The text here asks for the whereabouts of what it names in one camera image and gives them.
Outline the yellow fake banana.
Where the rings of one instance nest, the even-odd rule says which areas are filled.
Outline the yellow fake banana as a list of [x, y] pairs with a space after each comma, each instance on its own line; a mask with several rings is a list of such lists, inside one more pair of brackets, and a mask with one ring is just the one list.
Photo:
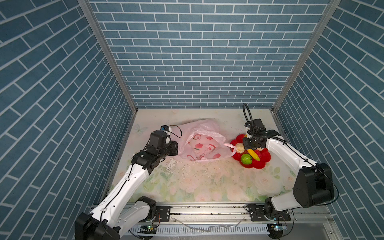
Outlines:
[[261, 161], [259, 155], [254, 150], [248, 149], [247, 152], [255, 161], [258, 161], [258, 162]]

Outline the cream fake peeled fruit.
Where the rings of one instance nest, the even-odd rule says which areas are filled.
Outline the cream fake peeled fruit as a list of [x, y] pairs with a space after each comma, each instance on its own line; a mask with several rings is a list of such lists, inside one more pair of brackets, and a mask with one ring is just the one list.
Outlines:
[[242, 154], [246, 149], [243, 143], [236, 143], [235, 147], [237, 148], [237, 153]]

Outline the green fake kiwi half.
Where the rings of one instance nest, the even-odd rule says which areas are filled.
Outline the green fake kiwi half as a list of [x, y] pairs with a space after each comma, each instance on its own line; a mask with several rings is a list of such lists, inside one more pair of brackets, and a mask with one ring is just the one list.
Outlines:
[[240, 161], [243, 165], [248, 166], [252, 164], [253, 157], [250, 154], [243, 154]]

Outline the pink plastic bag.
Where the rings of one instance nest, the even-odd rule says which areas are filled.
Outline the pink plastic bag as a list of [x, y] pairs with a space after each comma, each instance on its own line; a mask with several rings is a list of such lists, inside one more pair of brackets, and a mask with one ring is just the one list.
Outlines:
[[231, 158], [237, 151], [220, 133], [214, 120], [199, 120], [180, 126], [182, 137], [177, 139], [178, 155], [182, 160], [215, 161]]

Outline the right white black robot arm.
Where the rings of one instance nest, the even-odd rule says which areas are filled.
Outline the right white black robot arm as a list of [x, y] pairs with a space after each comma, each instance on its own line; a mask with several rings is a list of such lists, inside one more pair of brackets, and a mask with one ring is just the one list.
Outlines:
[[339, 190], [332, 180], [332, 170], [325, 164], [301, 154], [275, 130], [267, 130], [261, 119], [246, 120], [243, 143], [247, 150], [267, 149], [282, 160], [296, 176], [292, 189], [265, 201], [265, 213], [324, 205], [336, 200]]

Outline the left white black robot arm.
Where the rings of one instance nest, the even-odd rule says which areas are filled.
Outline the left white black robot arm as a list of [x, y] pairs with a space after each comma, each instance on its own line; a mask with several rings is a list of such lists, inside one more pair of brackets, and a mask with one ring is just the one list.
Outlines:
[[77, 240], [119, 240], [141, 221], [153, 222], [157, 202], [142, 196], [124, 212], [137, 188], [168, 156], [178, 155], [178, 143], [169, 126], [153, 131], [145, 148], [132, 157], [131, 165], [117, 186], [89, 214], [81, 213], [74, 223]]

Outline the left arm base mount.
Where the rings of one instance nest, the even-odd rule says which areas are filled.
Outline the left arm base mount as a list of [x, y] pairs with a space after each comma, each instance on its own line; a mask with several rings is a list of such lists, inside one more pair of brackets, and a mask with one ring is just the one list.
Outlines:
[[141, 220], [141, 223], [169, 222], [170, 215], [171, 206], [156, 206], [156, 208], [150, 207], [148, 216]]

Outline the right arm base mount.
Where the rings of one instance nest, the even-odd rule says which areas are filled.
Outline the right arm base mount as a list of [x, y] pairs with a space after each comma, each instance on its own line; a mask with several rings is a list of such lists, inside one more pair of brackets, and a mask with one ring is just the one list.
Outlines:
[[255, 204], [246, 205], [245, 210], [249, 213], [252, 222], [291, 221], [288, 210], [276, 211], [273, 207]]

